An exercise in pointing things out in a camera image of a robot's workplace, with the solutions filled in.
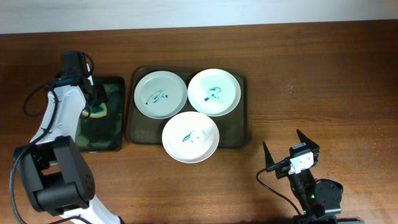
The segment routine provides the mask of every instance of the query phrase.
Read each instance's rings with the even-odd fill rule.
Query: small black tray
[[[162,66],[145,66],[141,67],[134,73],[131,86],[130,105],[126,126],[126,137],[128,141],[134,144],[162,144],[162,131],[166,123],[171,118],[153,119],[142,114],[136,107],[134,102],[134,90],[137,83],[142,77],[156,71],[168,71],[177,74],[188,86],[190,80],[205,68],[183,68],[183,67],[162,67]],[[237,70],[226,70],[232,74],[241,87],[241,99],[238,105],[230,113],[219,116],[210,117],[217,125],[220,132],[219,148],[239,149],[244,146],[247,132],[247,109],[246,109],[246,77],[244,73]],[[186,111],[196,111],[189,100],[179,113]]]

